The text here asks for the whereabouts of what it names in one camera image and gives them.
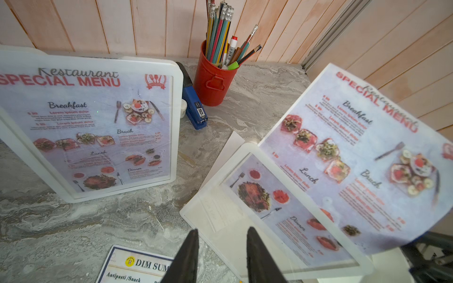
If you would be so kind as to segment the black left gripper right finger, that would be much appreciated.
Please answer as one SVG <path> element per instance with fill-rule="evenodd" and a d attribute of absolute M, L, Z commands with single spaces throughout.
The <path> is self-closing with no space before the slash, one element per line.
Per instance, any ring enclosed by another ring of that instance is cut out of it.
<path fill-rule="evenodd" d="M 247 232 L 247 270 L 249 283 L 287 282 L 254 227 Z"/>

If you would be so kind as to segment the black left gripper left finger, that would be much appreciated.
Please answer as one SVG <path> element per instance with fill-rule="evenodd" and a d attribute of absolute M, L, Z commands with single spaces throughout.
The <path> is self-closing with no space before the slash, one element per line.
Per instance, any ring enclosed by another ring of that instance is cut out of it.
<path fill-rule="evenodd" d="M 196 283 L 198 271 L 198 230 L 189 232 L 161 283 Z"/>

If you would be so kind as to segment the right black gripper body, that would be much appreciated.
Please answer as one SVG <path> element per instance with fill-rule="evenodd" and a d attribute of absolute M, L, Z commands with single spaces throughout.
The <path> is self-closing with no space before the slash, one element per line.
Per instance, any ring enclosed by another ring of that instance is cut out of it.
<path fill-rule="evenodd" d="M 440 256 L 426 258 L 418 249 L 440 249 Z M 401 246 L 401 251 L 412 264 L 409 273 L 416 283 L 451 283 L 453 281 L 453 237 L 435 232 L 426 232 L 416 240 Z"/>

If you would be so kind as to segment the white menu holder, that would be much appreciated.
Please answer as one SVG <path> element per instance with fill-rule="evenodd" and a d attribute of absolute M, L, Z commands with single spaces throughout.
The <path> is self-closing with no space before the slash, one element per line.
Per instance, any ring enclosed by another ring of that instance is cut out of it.
<path fill-rule="evenodd" d="M 181 216 L 243 282 L 246 237 L 259 234 L 287 280 L 305 283 L 410 283 L 399 249 L 363 254 L 253 143 L 244 143 L 185 205 Z"/>
<path fill-rule="evenodd" d="M 1 47 L 1 140 L 69 203 L 176 179 L 174 61 Z"/>

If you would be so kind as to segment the special menu sheet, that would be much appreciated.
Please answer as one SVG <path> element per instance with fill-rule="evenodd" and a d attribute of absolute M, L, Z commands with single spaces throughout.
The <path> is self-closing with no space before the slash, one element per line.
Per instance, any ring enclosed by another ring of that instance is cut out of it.
<path fill-rule="evenodd" d="M 453 208 L 453 145 L 329 64 L 259 143 L 364 254 L 405 245 Z"/>
<path fill-rule="evenodd" d="M 173 77 L 1 72 L 1 108 L 76 193 L 171 177 Z"/>

